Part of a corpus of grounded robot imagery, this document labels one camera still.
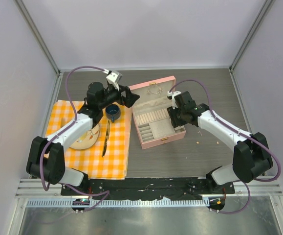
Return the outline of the pink jewelry box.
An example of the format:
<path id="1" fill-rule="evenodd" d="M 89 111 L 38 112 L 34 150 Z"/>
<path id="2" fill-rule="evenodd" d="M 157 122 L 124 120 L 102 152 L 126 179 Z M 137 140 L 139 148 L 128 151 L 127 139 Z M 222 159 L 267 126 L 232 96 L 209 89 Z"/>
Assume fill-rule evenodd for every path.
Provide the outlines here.
<path id="1" fill-rule="evenodd" d="M 176 84 L 174 76 L 130 86 L 140 98 L 132 106 L 132 116 L 142 149 L 180 140 L 185 137 L 184 126 L 174 128 L 167 109 L 172 101 L 167 92 Z"/>

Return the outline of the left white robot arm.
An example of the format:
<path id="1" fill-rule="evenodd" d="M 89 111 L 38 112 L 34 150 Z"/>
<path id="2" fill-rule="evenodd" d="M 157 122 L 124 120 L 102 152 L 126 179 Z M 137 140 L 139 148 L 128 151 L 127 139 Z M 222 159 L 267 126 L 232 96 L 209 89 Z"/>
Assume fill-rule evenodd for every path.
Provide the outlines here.
<path id="1" fill-rule="evenodd" d="M 130 108 L 139 98 L 127 86 L 115 88 L 108 84 L 105 88 L 100 82 L 89 84 L 84 104 L 73 120 L 46 138 L 37 136 L 33 139 L 26 172 L 43 183 L 71 185 L 76 194 L 86 194 L 89 189 L 88 176 L 65 165 L 66 150 L 100 122 L 104 108 L 115 102 Z"/>

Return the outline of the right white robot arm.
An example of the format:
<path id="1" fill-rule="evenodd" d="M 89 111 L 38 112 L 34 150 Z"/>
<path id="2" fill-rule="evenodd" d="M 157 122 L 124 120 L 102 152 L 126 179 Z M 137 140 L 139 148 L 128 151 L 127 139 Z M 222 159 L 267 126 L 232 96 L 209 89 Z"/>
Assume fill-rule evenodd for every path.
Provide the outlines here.
<path id="1" fill-rule="evenodd" d="M 249 183 L 273 166 L 266 137 L 238 129 L 212 111 L 208 105 L 196 102 L 189 92 L 168 92 L 172 106 L 167 109 L 173 127 L 191 124 L 208 131 L 233 151 L 231 164 L 220 166 L 206 174 L 206 189 L 217 193 L 226 183 Z"/>

